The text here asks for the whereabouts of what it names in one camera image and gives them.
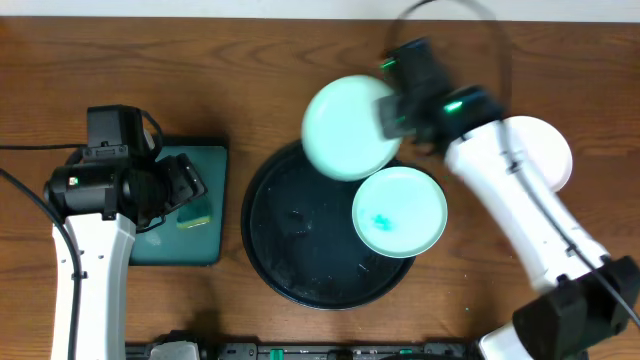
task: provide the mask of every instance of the green led light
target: green led light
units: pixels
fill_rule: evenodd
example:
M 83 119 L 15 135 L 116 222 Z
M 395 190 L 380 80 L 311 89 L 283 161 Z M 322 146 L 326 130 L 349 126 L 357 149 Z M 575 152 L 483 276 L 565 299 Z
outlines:
M 444 107 L 446 112 L 452 112 L 454 110 L 459 109 L 462 106 L 462 101 L 456 101 Z
M 391 66 L 391 65 L 393 65 L 395 63 L 396 63 L 395 59 L 389 59 L 387 62 L 382 64 L 382 70 L 385 70 L 386 68 L 388 68 L 389 66 Z

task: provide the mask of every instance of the white plate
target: white plate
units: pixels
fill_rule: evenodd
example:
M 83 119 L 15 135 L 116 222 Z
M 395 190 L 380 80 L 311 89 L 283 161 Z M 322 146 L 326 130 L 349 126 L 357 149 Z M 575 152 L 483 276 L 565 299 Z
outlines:
M 351 216 L 360 239 L 373 251 L 394 258 L 416 256 L 438 241 L 447 224 L 447 201 L 429 175 L 391 167 L 358 189 Z
M 302 146 L 313 166 L 340 181 L 364 179 L 385 166 L 402 139 L 387 140 L 378 121 L 377 100 L 393 90 L 364 75 L 325 86 L 311 100 L 302 122 Z

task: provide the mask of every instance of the blue stain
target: blue stain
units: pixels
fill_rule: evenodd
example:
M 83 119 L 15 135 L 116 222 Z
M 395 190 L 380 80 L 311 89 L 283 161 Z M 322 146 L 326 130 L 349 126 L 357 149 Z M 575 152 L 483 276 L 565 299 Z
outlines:
M 375 226 L 378 230 L 391 231 L 393 229 L 393 227 L 391 226 L 391 220 L 380 214 L 372 217 L 371 220 L 373 220 L 373 226 Z

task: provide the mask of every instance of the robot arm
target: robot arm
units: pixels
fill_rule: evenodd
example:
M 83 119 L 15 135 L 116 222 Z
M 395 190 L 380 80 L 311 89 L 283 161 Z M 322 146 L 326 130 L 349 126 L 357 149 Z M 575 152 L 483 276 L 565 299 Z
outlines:
M 504 155 L 501 142 L 502 125 L 494 121 L 457 139 L 447 150 L 445 162 L 449 169 L 476 194 L 507 235 L 522 262 L 534 290 L 544 294 L 554 289 L 558 277 L 577 279 L 590 269 L 567 244 L 542 214 L 537 204 L 522 186 L 511 163 Z M 582 253 L 596 267 L 609 257 L 605 248 L 594 241 L 576 222 L 558 197 L 547 187 L 517 139 L 511 143 L 521 175 L 554 220 L 569 234 Z
M 136 225 L 121 214 L 104 221 L 102 214 L 69 216 L 65 228 L 80 254 L 80 311 L 76 359 L 124 359 L 126 284 Z M 54 228 L 58 291 L 51 359 L 67 360 L 73 298 L 69 250 Z
M 635 304 L 640 270 L 629 257 L 612 261 L 547 187 L 518 139 L 505 139 L 502 106 L 478 86 L 454 90 L 424 40 L 388 57 L 383 69 L 396 92 L 378 102 L 384 136 L 411 136 L 444 155 L 541 295 L 480 341 L 485 358 L 564 359 L 623 331 L 629 313 L 622 304 Z
M 156 126 L 158 145 L 143 130 L 143 117 Z M 139 109 L 90 108 L 88 133 L 84 162 L 56 168 L 45 185 L 46 200 L 65 219 L 81 274 L 80 284 L 74 285 L 72 254 L 54 228 L 55 360 L 125 358 L 125 291 L 135 235 L 157 226 L 150 226 L 154 218 L 164 219 L 207 192 L 185 154 L 156 161 L 162 132 Z M 74 286 L 80 286 L 79 302 L 74 301 Z

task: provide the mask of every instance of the black round tray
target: black round tray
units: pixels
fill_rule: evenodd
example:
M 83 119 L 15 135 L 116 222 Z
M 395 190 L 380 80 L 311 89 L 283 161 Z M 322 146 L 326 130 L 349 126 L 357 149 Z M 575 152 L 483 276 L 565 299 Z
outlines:
M 320 174 L 300 142 L 258 170 L 242 205 L 242 238 L 271 288 L 301 305 L 338 310 L 374 301 L 402 280 L 415 258 L 379 255 L 353 228 L 351 206 L 362 182 Z

